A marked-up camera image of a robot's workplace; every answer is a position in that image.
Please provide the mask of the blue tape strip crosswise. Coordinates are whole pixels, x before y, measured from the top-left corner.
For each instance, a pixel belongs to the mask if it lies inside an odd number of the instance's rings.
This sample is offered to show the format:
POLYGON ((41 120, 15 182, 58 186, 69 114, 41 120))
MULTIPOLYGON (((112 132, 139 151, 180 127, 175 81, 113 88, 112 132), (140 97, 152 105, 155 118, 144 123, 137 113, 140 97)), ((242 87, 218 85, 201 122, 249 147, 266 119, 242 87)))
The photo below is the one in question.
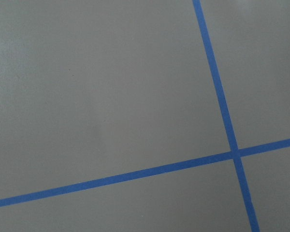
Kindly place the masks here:
POLYGON ((227 161, 231 159, 232 159, 231 151, 219 153, 219 154, 201 157, 197 159, 176 162, 176 163, 162 165, 162 166, 153 167, 149 169, 143 169, 143 170, 138 170, 138 171, 129 172, 125 174, 109 176, 106 178, 100 178, 96 180, 76 183, 76 184, 62 186, 58 188, 47 189, 47 190, 38 191, 34 193, 28 193, 28 194, 9 197, 9 198, 4 198, 4 199, 0 199, 0 207, 6 207, 6 206, 14 205, 14 204, 36 201, 36 200, 40 200, 44 198, 55 197, 59 195, 64 195, 64 194, 83 191, 87 189, 117 184, 121 182, 135 180, 135 179, 145 178, 149 176, 175 172, 175 171, 194 168, 198 166, 204 166, 204 165, 227 161))

